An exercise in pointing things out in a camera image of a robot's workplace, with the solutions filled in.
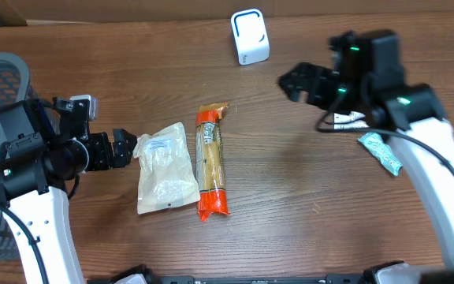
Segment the beige plastic pouch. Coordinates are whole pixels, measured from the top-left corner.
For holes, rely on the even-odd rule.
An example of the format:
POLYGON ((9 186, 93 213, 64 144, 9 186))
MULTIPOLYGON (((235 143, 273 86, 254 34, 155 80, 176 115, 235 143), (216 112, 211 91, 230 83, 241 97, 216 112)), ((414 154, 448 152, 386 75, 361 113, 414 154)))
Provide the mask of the beige plastic pouch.
POLYGON ((181 122, 153 135, 138 137, 133 158, 140 164, 138 214, 182 207, 200 200, 181 122))

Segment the white Pantene tube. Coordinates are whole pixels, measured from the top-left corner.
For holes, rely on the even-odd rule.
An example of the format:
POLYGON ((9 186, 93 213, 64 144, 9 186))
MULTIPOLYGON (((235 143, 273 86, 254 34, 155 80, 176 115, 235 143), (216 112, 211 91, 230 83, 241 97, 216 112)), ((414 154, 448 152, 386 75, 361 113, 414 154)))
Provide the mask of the white Pantene tube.
POLYGON ((364 114, 352 111, 350 114, 335 114, 333 123, 335 129, 356 129, 366 128, 367 123, 363 120, 364 114))

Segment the teal wet wipes packet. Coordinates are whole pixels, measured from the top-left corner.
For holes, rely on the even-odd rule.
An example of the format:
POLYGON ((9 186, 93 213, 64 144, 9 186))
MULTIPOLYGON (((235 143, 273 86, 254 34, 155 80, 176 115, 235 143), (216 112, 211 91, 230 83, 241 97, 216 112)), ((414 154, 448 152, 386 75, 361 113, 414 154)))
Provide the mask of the teal wet wipes packet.
POLYGON ((393 154, 391 147, 383 141, 381 135, 377 133, 366 133, 358 139, 358 142, 360 142, 388 172, 393 176, 399 175, 402 163, 393 154))

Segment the orange spaghetti packet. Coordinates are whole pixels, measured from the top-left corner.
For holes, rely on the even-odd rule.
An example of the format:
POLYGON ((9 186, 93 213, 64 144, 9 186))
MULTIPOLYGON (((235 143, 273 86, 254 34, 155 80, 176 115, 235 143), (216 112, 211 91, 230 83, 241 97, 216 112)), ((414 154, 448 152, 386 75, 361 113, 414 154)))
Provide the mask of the orange spaghetti packet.
POLYGON ((200 106, 196 115, 197 211, 202 222, 212 214, 229 214, 220 131, 220 120, 228 107, 228 103, 212 103, 200 106))

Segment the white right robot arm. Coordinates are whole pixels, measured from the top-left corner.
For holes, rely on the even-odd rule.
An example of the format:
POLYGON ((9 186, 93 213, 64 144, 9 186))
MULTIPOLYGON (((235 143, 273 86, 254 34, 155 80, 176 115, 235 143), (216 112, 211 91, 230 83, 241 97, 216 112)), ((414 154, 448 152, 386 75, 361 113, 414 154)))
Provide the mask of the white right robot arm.
POLYGON ((365 133, 391 147, 411 179, 441 247, 443 267, 401 260, 367 268, 361 283, 454 283, 454 131, 428 84, 410 85, 398 35, 389 29, 346 32, 329 40, 332 68, 301 62, 278 83, 292 101, 325 115, 359 112, 365 133))

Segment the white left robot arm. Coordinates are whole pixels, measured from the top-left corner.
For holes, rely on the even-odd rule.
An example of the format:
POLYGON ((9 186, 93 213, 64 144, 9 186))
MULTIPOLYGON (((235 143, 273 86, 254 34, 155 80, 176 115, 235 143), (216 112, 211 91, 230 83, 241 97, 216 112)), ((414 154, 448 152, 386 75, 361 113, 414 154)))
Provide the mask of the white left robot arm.
POLYGON ((136 136, 91 133, 97 101, 28 99, 0 106, 0 211, 17 243, 28 283, 83 283, 69 220, 80 175, 130 163, 136 136))

